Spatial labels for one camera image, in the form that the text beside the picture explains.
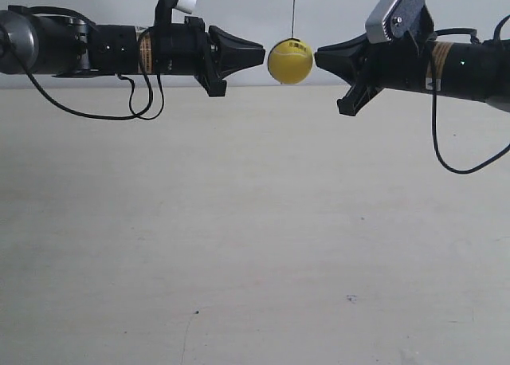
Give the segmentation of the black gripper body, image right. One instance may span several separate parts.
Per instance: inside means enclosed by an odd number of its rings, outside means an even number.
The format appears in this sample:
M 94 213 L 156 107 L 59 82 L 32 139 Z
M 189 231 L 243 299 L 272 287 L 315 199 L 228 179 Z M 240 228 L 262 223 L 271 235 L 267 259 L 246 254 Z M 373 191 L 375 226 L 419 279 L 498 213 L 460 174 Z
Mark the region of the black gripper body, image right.
M 372 45 L 359 79 L 384 88 L 408 89 L 422 81 L 434 35 L 434 20 L 422 9 L 411 29 L 402 38 Z

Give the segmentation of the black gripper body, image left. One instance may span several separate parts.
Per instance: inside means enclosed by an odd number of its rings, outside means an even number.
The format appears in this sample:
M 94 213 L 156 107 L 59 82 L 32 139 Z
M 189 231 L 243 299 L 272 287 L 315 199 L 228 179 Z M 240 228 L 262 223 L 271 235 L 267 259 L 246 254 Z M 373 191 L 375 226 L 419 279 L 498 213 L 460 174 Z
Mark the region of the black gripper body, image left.
M 186 16 L 183 23 L 137 29 L 137 73 L 193 76 L 216 82 L 209 34 L 205 22 Z

